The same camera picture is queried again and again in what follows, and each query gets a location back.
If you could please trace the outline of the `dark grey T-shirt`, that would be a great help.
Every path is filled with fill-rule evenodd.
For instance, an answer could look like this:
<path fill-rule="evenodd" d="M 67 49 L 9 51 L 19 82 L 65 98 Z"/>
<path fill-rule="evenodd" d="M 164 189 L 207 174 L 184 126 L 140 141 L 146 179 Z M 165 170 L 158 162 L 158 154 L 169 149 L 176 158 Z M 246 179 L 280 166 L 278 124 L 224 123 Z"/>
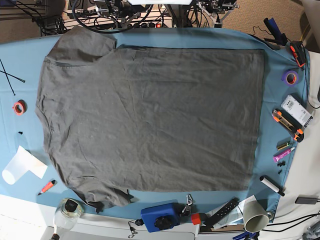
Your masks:
<path fill-rule="evenodd" d="M 245 191 L 264 66 L 262 49 L 118 47 L 74 27 L 40 72 L 44 149 L 97 211 L 128 205 L 129 190 Z"/>

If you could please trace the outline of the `blue table cloth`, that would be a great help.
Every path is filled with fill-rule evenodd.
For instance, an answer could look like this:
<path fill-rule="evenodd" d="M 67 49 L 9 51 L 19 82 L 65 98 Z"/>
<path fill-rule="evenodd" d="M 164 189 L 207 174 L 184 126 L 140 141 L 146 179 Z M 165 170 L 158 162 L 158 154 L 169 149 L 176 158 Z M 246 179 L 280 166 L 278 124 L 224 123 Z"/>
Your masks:
<path fill-rule="evenodd" d="M 281 80 L 286 70 L 296 66 L 290 52 L 287 49 L 272 50 L 265 43 L 248 34 L 223 28 L 134 29 L 116 34 L 114 38 L 118 46 L 263 49 L 265 51 L 265 79 L 259 138 L 249 189 L 246 191 L 198 191 L 191 195 L 195 201 L 195 209 L 200 212 L 214 209 L 231 198 L 236 197 L 243 200 L 250 195 L 255 195 L 261 205 L 269 211 L 279 212 L 280 196 L 268 189 L 259 178 L 267 175 L 283 186 L 293 161 L 293 155 L 286 156 L 286 165 L 282 173 L 278 174 L 278 167 L 272 159 L 276 151 L 276 144 L 289 137 L 289 134 L 273 120 L 272 110 L 279 108 L 287 95 L 295 96 L 303 104 L 307 102 L 307 87 L 310 81 L 308 72 L 303 70 L 299 72 L 299 82 L 295 86 L 287 86 Z M 55 35 L 3 43 L 0 46 L 0 58 L 5 70 L 25 80 L 23 83 L 13 77 L 9 78 L 16 94 L 14 96 L 5 75 L 0 76 L 0 167 L 2 169 L 6 167 L 19 146 L 29 150 L 47 165 L 42 179 L 27 172 L 13 185 L 1 181 L 0 193 L 12 199 L 21 199 L 51 207 L 57 207 L 64 198 L 77 198 L 76 194 L 66 188 L 61 181 L 47 193 L 38 195 L 40 189 L 50 180 L 59 179 L 55 168 L 44 152 L 43 127 L 35 114 L 42 63 L 58 40 L 59 36 Z M 13 110 L 14 103 L 19 100 L 26 103 L 26 112 L 22 115 L 16 115 Z"/>

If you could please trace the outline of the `silver carabiner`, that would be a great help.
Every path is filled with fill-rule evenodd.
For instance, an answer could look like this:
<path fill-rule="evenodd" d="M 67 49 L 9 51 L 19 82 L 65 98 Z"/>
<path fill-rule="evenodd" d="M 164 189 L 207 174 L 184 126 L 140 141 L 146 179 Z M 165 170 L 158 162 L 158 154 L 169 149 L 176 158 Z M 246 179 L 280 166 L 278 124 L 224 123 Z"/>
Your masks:
<path fill-rule="evenodd" d="M 193 198 L 192 198 L 191 194 L 188 193 L 186 195 L 186 205 L 191 206 L 192 204 L 193 204 Z"/>

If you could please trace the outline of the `blue box with knob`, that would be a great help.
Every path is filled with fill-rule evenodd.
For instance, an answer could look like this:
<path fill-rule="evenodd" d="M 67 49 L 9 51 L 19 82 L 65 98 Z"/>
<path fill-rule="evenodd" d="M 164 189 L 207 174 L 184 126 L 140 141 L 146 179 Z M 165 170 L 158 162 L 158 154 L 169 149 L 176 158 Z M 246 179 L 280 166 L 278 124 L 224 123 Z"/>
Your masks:
<path fill-rule="evenodd" d="M 142 209 L 140 215 L 149 233 L 170 230 L 180 225 L 180 216 L 175 203 Z"/>

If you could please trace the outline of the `black power strip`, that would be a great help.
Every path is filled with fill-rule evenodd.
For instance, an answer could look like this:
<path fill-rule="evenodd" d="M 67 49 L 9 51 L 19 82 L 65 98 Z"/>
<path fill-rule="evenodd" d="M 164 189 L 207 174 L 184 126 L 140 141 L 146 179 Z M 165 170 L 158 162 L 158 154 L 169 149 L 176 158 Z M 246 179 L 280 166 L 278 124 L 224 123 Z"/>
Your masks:
<path fill-rule="evenodd" d="M 143 22 L 143 23 L 129 23 L 127 28 L 138 29 L 138 28 L 168 28 L 165 23 L 162 22 Z"/>

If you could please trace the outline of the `red cube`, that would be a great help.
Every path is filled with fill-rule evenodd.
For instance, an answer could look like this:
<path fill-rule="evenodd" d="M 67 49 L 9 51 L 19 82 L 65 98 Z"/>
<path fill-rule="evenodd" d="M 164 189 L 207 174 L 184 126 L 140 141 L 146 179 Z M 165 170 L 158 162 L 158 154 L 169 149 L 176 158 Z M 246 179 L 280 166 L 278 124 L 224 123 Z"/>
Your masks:
<path fill-rule="evenodd" d="M 202 223 L 201 215 L 199 213 L 192 214 L 191 222 L 193 225 L 200 225 Z"/>

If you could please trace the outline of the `black remote control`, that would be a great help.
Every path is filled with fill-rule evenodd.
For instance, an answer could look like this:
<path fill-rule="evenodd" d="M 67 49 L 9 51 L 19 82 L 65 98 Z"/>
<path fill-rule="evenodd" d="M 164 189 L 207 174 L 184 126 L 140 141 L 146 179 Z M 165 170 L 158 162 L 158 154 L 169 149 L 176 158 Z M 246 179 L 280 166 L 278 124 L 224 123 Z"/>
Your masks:
<path fill-rule="evenodd" d="M 220 208 L 215 214 L 207 218 L 203 224 L 207 227 L 212 227 L 224 217 L 226 217 L 233 209 L 235 209 L 239 205 L 238 199 L 233 198 L 229 202 L 227 202 L 222 208 Z"/>

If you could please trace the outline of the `white marker black cap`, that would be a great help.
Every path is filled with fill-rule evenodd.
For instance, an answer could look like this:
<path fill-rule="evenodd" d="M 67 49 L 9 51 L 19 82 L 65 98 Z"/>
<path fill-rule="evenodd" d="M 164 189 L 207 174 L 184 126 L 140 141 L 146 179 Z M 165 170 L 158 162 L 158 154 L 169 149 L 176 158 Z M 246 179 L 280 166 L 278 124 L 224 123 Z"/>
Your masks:
<path fill-rule="evenodd" d="M 265 176 L 261 176 L 259 178 L 260 182 L 263 183 L 264 185 L 266 185 L 268 188 L 270 188 L 271 190 L 273 190 L 275 193 L 277 193 L 278 195 L 284 197 L 285 193 L 279 188 L 277 187 L 275 184 L 273 184 L 270 180 L 268 180 Z"/>

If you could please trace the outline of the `purple white glue tube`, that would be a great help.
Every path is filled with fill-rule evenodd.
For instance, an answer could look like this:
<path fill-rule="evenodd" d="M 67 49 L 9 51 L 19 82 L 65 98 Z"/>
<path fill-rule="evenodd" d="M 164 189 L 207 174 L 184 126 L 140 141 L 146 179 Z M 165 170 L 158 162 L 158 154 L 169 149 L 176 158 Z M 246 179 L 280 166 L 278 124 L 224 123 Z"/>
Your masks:
<path fill-rule="evenodd" d="M 277 155 L 273 156 L 272 159 L 275 163 L 277 163 L 279 160 L 283 159 L 285 156 L 289 155 L 293 150 L 295 150 L 295 147 L 290 147 L 281 153 L 278 153 Z"/>

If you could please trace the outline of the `paper sheets under remote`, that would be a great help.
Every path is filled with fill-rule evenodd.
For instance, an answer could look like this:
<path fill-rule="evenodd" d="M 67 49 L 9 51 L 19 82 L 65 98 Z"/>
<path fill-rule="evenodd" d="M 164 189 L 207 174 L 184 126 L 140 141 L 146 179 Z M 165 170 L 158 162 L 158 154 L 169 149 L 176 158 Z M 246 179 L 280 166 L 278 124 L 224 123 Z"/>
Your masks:
<path fill-rule="evenodd" d="M 252 201 L 256 201 L 256 197 L 254 195 L 239 201 L 238 199 L 238 206 L 233 209 L 226 217 L 224 217 L 223 219 L 221 219 L 218 223 L 214 224 L 213 226 L 211 226 L 210 228 L 214 228 L 215 230 L 220 229 L 222 227 L 228 226 L 228 225 L 232 225 L 235 222 L 242 220 L 243 219 L 243 211 L 244 211 L 244 205 L 245 203 L 248 202 L 252 202 Z M 222 204 L 221 206 L 210 210 L 209 212 L 206 213 L 207 218 L 211 217 L 213 214 L 215 214 L 219 209 L 221 209 L 226 203 Z"/>

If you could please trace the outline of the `orange marker pen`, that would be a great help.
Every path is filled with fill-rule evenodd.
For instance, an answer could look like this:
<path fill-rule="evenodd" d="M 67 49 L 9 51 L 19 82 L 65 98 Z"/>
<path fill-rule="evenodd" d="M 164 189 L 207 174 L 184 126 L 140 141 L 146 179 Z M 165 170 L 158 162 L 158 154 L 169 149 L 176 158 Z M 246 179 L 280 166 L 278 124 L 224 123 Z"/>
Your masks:
<path fill-rule="evenodd" d="M 37 194 L 38 196 L 44 194 L 45 192 L 47 192 L 49 189 L 51 189 L 54 185 L 56 184 L 56 180 L 52 180 L 50 182 L 48 182 L 41 190 L 40 192 Z"/>

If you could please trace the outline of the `small black screws cluster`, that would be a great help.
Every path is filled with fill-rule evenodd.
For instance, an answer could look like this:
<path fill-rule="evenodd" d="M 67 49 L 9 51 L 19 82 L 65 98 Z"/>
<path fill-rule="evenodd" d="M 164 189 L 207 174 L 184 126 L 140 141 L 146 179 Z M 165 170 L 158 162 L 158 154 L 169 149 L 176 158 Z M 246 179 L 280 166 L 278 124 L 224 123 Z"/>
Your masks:
<path fill-rule="evenodd" d="M 281 168 L 281 167 L 283 167 L 283 166 L 285 166 L 286 165 L 286 162 L 285 161 L 282 161 L 282 162 L 278 162 L 277 163 L 277 166 L 279 167 L 279 168 Z M 278 171 L 278 174 L 280 175 L 281 173 L 282 173 L 282 169 L 280 169 L 279 171 Z"/>

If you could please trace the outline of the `white electronic device box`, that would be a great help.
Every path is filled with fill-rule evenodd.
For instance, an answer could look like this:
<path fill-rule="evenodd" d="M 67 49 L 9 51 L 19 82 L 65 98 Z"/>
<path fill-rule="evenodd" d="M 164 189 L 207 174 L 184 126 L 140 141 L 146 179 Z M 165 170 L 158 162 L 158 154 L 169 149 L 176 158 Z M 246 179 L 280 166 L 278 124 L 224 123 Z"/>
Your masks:
<path fill-rule="evenodd" d="M 291 94 L 281 104 L 281 107 L 291 115 L 300 125 L 306 128 L 313 116 Z"/>

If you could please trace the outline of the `orange black utility knife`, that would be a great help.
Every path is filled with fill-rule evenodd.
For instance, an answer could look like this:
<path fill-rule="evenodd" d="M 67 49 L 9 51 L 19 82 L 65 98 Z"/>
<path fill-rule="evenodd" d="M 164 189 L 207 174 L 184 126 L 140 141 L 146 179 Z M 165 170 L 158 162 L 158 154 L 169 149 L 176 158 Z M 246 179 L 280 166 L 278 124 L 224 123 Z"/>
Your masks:
<path fill-rule="evenodd" d="M 296 142 L 301 143 L 304 140 L 304 132 L 302 129 L 286 119 L 280 110 L 274 109 L 271 115 L 273 119 L 279 123 Z"/>

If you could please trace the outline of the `clear glass bottle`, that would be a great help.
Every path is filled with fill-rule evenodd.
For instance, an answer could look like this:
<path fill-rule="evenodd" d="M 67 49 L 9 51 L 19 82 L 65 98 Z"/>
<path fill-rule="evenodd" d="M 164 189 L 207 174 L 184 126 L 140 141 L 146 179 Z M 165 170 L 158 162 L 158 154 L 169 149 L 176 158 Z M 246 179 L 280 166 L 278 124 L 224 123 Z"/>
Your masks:
<path fill-rule="evenodd" d="M 78 222 L 83 213 L 81 204 L 72 199 L 64 198 L 56 208 L 53 218 L 53 234 L 51 240 L 60 240 Z"/>

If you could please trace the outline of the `grey-green mug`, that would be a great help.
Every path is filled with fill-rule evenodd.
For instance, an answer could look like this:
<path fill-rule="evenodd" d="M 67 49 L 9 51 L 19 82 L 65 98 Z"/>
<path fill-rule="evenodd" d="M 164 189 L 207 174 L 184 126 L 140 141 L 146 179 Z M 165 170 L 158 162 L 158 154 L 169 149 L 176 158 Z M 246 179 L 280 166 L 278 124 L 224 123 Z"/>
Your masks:
<path fill-rule="evenodd" d="M 256 233 L 263 230 L 273 217 L 274 214 L 266 211 L 256 200 L 244 204 L 244 229 L 249 233 Z"/>

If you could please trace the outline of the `purple tape roll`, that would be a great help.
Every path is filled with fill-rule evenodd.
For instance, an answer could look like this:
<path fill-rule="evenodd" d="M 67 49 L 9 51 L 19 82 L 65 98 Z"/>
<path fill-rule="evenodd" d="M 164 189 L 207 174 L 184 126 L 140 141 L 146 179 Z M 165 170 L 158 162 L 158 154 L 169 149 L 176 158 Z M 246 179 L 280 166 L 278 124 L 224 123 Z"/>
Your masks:
<path fill-rule="evenodd" d="M 282 75 L 281 80 L 289 87 L 292 87 L 299 82 L 299 76 L 295 70 L 288 70 Z"/>

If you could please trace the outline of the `red tape roll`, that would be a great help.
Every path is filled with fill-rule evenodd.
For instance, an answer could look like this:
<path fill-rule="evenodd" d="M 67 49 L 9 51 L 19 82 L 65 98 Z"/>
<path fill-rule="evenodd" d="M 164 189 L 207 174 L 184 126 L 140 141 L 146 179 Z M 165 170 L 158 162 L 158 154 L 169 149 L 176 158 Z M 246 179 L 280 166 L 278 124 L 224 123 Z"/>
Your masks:
<path fill-rule="evenodd" d="M 12 109 L 17 116 L 21 116 L 27 111 L 27 105 L 25 101 L 21 99 L 14 103 Z"/>

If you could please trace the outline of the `blue black clamp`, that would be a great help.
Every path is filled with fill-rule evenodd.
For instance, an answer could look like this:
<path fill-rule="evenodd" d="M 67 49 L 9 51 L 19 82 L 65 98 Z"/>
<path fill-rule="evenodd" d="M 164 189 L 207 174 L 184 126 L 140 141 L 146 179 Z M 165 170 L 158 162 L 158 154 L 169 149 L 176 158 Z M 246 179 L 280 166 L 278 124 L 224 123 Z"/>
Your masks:
<path fill-rule="evenodd" d="M 265 41 L 277 44 L 279 46 L 286 46 L 288 43 L 288 39 L 284 33 L 280 31 L 278 25 L 276 24 L 274 18 L 265 18 L 263 20 L 265 26 L 268 28 L 269 32 L 273 36 L 273 39 L 264 38 Z"/>

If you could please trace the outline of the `orange black clamp tool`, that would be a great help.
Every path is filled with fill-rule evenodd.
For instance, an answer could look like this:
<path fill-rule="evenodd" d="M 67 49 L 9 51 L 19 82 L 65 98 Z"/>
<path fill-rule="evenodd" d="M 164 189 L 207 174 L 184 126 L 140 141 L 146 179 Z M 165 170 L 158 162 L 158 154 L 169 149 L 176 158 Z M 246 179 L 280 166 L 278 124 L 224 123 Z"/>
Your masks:
<path fill-rule="evenodd" d="M 297 65 L 302 68 L 306 64 L 306 56 L 302 41 L 290 42 L 290 49 Z"/>

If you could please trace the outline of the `black power adapter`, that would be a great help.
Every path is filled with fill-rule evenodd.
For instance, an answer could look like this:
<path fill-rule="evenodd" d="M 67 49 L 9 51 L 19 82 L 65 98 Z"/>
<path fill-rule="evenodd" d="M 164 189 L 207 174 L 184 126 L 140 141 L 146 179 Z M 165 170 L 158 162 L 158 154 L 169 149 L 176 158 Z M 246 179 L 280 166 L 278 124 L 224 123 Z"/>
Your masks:
<path fill-rule="evenodd" d="M 317 197 L 305 197 L 305 196 L 299 196 L 295 200 L 295 204 L 298 205 L 315 205 L 320 200 Z"/>

